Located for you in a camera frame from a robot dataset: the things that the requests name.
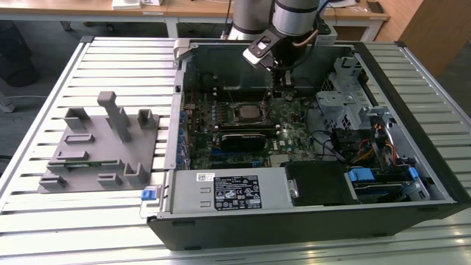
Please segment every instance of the blue tab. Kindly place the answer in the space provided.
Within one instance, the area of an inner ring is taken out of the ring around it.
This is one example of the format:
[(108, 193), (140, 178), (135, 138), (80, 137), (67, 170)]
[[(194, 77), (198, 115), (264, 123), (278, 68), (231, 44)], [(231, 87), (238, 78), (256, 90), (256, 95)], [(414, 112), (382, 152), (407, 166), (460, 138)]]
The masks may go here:
[(370, 168), (354, 168), (348, 172), (351, 181), (374, 181), (375, 176)]
[(348, 176), (350, 176), (350, 178), (351, 178), (351, 182), (354, 182), (354, 181), (358, 180), (354, 171), (348, 171)]
[(415, 169), (415, 167), (410, 167), (408, 170), (410, 170), (410, 174), (411, 174), (412, 178), (416, 179), (419, 177), (418, 170)]
[(141, 200), (156, 200), (156, 190), (144, 189), (140, 194)]

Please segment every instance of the white label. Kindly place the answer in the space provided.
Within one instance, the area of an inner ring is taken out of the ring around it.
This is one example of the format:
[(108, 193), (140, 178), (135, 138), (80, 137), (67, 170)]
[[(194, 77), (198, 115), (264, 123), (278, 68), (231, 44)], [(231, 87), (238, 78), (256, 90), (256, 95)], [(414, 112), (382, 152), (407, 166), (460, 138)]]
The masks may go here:
[(143, 12), (143, 15), (163, 15), (161, 12)]
[(196, 173), (196, 181), (214, 181), (214, 173)]

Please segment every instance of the slotted metal table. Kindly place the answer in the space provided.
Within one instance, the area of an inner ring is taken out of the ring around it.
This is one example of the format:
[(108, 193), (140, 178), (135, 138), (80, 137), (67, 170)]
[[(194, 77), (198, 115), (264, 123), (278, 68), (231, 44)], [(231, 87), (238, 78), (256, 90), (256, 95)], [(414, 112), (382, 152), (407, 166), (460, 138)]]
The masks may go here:
[[(161, 115), (152, 184), (163, 181), (172, 102), (173, 39), (80, 43), (0, 178), (0, 264), (467, 264), (471, 210), (392, 237), (172, 252), (140, 218), (140, 191), (39, 194), (68, 107), (104, 115), (100, 91), (128, 114)], [(367, 44), (464, 187), (471, 189), (471, 122), (407, 48)], [(376, 101), (384, 102), (370, 84)]]

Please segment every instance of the power supply label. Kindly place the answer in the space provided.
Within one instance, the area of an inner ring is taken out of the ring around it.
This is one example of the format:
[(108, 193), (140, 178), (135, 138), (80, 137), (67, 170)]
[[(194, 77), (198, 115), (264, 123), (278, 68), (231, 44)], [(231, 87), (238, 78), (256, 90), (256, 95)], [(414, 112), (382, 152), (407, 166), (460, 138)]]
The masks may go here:
[(262, 208), (259, 176), (215, 177), (215, 209)]

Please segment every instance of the black trash bin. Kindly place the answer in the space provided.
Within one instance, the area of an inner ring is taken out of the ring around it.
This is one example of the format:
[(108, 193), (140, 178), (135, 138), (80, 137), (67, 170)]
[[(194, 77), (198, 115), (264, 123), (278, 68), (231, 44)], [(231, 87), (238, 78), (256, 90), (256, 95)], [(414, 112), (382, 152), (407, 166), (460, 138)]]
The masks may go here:
[(31, 51), (15, 23), (0, 20), (0, 78), (12, 87), (27, 86), (39, 78), (29, 57)]

